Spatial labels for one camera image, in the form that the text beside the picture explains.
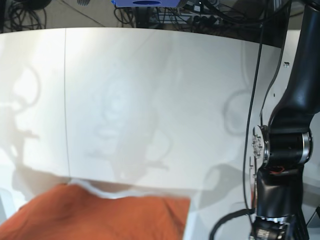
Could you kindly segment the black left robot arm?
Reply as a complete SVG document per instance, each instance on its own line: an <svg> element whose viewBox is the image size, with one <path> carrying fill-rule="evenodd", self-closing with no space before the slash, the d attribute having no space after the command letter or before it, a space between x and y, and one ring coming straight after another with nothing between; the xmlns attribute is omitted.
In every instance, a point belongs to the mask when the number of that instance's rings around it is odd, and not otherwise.
<svg viewBox="0 0 320 240"><path fill-rule="evenodd" d="M306 240L303 170L313 152L311 121L320 111L320 3L307 0L288 85L268 124L253 133L255 175L252 240Z"/></svg>

